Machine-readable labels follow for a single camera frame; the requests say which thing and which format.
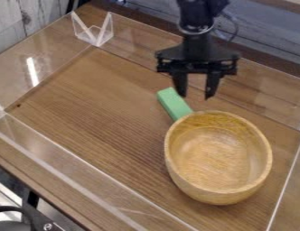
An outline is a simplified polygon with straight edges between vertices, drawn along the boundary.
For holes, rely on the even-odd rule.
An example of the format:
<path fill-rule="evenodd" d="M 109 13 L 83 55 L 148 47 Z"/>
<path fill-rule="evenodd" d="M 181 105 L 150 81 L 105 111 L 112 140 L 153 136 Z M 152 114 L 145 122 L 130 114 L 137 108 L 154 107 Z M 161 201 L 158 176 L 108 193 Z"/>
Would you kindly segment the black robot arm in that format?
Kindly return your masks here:
<path fill-rule="evenodd" d="M 230 0 L 177 0 L 178 29 L 182 41 L 177 46 L 157 51 L 157 71 L 169 73 L 177 93 L 186 97 L 190 74 L 206 74 L 205 99 L 216 96 L 220 80 L 237 74 L 241 55 L 216 44 L 212 38 L 214 18 Z"/>

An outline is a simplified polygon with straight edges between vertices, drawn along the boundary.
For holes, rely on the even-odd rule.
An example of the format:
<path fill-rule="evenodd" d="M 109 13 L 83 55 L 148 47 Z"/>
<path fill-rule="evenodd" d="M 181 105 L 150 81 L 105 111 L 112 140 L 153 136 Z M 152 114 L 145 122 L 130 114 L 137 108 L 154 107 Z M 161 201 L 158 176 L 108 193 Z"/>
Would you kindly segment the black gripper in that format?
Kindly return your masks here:
<path fill-rule="evenodd" d="M 216 43 L 210 31 L 185 34 L 178 45 L 156 53 L 157 71 L 172 74 L 174 88 L 182 97 L 188 95 L 188 74 L 206 74 L 205 100 L 216 96 L 224 75 L 237 74 L 237 51 Z"/>

